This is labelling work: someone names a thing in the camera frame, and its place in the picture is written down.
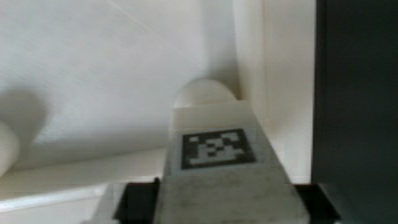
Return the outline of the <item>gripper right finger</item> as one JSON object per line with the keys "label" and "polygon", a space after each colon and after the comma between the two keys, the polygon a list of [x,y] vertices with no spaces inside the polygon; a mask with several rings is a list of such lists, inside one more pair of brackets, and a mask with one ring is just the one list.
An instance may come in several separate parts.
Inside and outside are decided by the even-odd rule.
{"label": "gripper right finger", "polygon": [[331,183],[295,184],[309,212],[309,224],[363,224],[356,197]]}

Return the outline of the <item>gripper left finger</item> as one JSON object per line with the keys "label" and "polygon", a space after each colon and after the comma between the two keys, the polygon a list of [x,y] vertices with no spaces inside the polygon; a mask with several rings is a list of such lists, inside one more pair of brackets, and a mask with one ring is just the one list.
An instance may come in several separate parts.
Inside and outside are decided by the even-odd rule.
{"label": "gripper left finger", "polygon": [[87,224],[153,224],[158,191],[158,178],[110,184]]}

